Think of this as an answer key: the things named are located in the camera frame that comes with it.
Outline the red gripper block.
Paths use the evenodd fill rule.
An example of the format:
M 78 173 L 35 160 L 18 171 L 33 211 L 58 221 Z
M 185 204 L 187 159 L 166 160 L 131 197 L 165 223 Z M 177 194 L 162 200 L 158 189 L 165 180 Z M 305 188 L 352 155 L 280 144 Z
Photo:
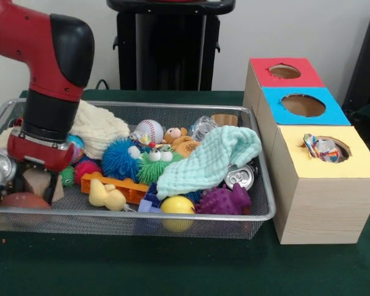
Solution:
M 8 154 L 18 161 L 31 161 L 43 165 L 50 175 L 50 182 L 44 191 L 44 200 L 51 204 L 60 173 L 66 168 L 73 157 L 75 146 L 67 142 L 58 144 L 43 141 L 26 135 L 21 128 L 13 128 L 7 142 Z M 24 172 L 27 162 L 17 162 L 14 176 L 14 191 L 25 192 Z

